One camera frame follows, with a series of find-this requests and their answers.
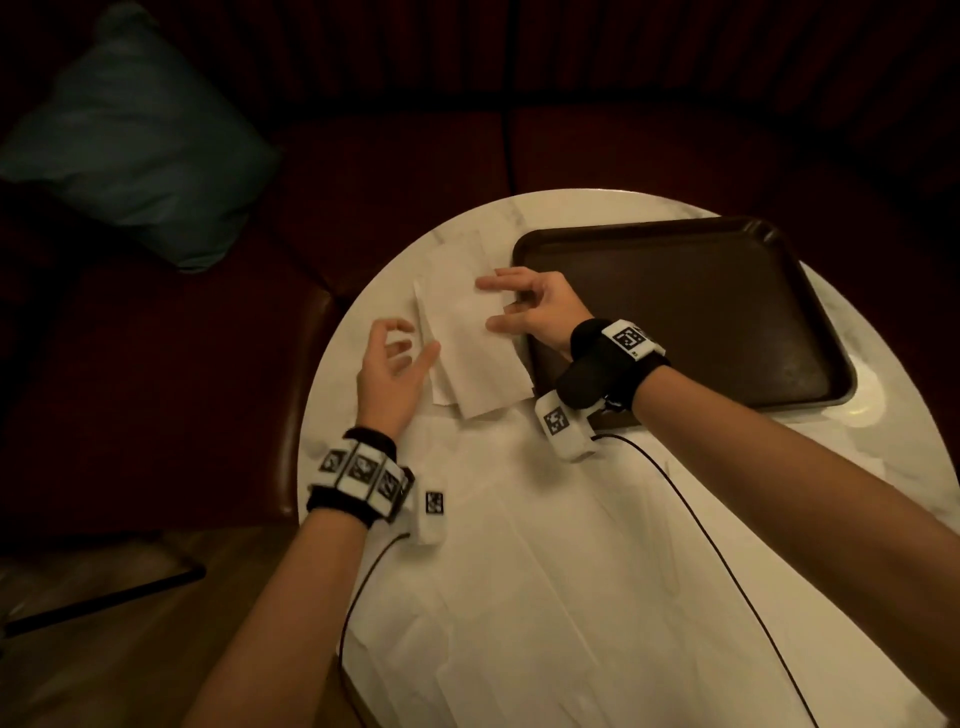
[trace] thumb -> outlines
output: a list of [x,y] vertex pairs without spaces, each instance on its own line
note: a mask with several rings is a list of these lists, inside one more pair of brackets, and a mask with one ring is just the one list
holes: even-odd
[[493,333],[529,333],[527,312],[504,313],[487,319],[487,331]]
[[405,376],[409,376],[417,381],[423,381],[427,373],[429,373],[430,368],[437,363],[437,357],[440,356],[440,342],[431,341],[425,347],[423,351],[420,352],[420,356],[417,357],[417,361],[410,365],[407,369]]

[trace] wire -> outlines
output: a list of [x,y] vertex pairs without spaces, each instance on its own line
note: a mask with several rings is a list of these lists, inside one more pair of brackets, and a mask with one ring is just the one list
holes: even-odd
[[373,576],[373,570],[376,569],[376,565],[380,563],[380,559],[387,555],[387,551],[389,551],[394,544],[398,544],[399,542],[403,541],[403,539],[409,538],[409,533],[401,533],[386,546],[384,546],[379,555],[373,559],[373,565],[367,571],[367,575],[363,577],[363,581],[360,582],[360,589],[358,589],[357,593],[353,596],[353,601],[350,603],[350,608],[347,609],[347,618],[344,619],[344,628],[340,630],[340,651],[337,653],[337,673],[340,675],[340,684],[344,688],[344,697],[347,699],[350,709],[353,710],[353,714],[357,717],[357,720],[360,721],[360,725],[362,725],[363,728],[367,728],[367,723],[364,722],[363,716],[360,715],[360,711],[353,702],[353,698],[350,697],[350,691],[347,688],[347,671],[344,670],[344,642],[347,641],[347,625],[350,624],[350,615],[353,614],[353,608],[357,605],[357,599],[360,598],[360,595],[363,593],[363,588],[367,586],[367,582],[370,581],[370,577]]
[[613,438],[614,440],[620,440],[622,442],[625,442],[631,448],[637,450],[641,455],[643,455],[643,457],[645,457],[647,460],[649,460],[653,464],[654,468],[656,468],[660,472],[660,474],[663,476],[663,479],[670,484],[671,488],[673,488],[673,492],[677,494],[677,497],[681,500],[684,506],[686,506],[687,513],[690,514],[690,516],[693,518],[696,524],[700,527],[701,533],[703,533],[704,536],[707,537],[707,541],[709,541],[709,544],[713,546],[713,550],[716,552],[717,557],[720,559],[720,563],[723,564],[724,569],[727,570],[727,574],[729,574],[730,579],[733,580],[733,585],[740,592],[740,596],[742,596],[743,600],[747,602],[747,606],[750,607],[750,611],[754,613],[754,617],[756,617],[756,621],[759,623],[760,628],[763,630],[763,634],[767,636],[767,640],[770,641],[770,646],[773,647],[774,652],[777,653],[777,659],[780,660],[780,664],[783,665],[783,670],[786,672],[786,676],[790,678],[790,683],[793,685],[794,691],[797,693],[797,696],[800,698],[800,702],[804,704],[804,710],[806,711],[806,714],[809,716],[810,722],[813,723],[814,728],[820,728],[820,724],[817,722],[817,719],[813,716],[813,711],[810,710],[810,706],[807,705],[806,703],[804,692],[801,691],[800,686],[797,685],[797,681],[796,679],[794,679],[793,673],[790,671],[790,668],[787,666],[786,660],[784,660],[783,655],[780,654],[780,648],[777,647],[777,643],[774,642],[773,635],[770,634],[770,630],[767,629],[767,625],[764,624],[763,619],[760,618],[760,614],[756,610],[754,603],[747,596],[747,593],[743,591],[743,587],[741,587],[740,582],[737,581],[736,576],[733,574],[733,569],[730,568],[730,564],[727,563],[727,559],[723,557],[723,554],[720,552],[720,548],[717,546],[716,543],[713,542],[713,539],[710,538],[710,535],[707,533],[707,530],[704,528],[704,525],[700,523],[700,519],[697,518],[697,514],[693,512],[693,508],[691,508],[690,504],[686,502],[686,498],[684,497],[684,494],[680,492],[680,489],[676,486],[673,480],[670,479],[670,476],[663,471],[663,468],[660,467],[657,461],[654,460],[652,457],[650,457],[647,451],[643,449],[640,445],[635,443],[633,440],[628,440],[622,435],[614,435],[612,432],[600,432],[596,435],[593,435],[593,437],[591,437],[590,439],[600,440],[604,437],[610,437],[610,438]]

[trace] wristband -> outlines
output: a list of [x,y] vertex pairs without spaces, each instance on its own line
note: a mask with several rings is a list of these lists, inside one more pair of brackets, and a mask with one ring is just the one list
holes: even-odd
[[377,519],[394,522],[415,481],[396,463],[396,443],[382,432],[353,427],[327,452],[310,484],[307,511],[332,508],[370,528]]
[[604,400],[620,411],[633,403],[636,388],[669,360],[663,347],[629,321],[589,319],[570,335],[573,363],[557,380],[557,394],[569,407],[586,409]]

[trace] hand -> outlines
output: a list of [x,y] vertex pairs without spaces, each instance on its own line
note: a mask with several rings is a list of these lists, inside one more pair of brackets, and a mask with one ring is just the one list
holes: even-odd
[[570,358],[570,334],[578,324],[592,319],[563,273],[537,273],[529,268],[497,268],[495,276],[476,281],[484,291],[533,291],[534,302],[511,303],[502,316],[487,319],[487,330],[529,333]]
[[369,427],[392,438],[403,434],[417,409],[423,380],[440,355],[440,343],[428,344],[417,361],[403,354],[410,339],[387,344],[389,331],[414,332],[403,319],[377,319],[370,329],[370,341],[357,374],[357,425]]

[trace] sofa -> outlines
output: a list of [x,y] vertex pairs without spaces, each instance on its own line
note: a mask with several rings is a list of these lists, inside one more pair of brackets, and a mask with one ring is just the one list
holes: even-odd
[[[141,3],[284,161],[198,275],[0,186],[4,539],[293,522],[306,396],[351,301],[445,219],[555,187],[769,219],[960,454],[955,3]],[[0,135],[106,4],[3,10]]]

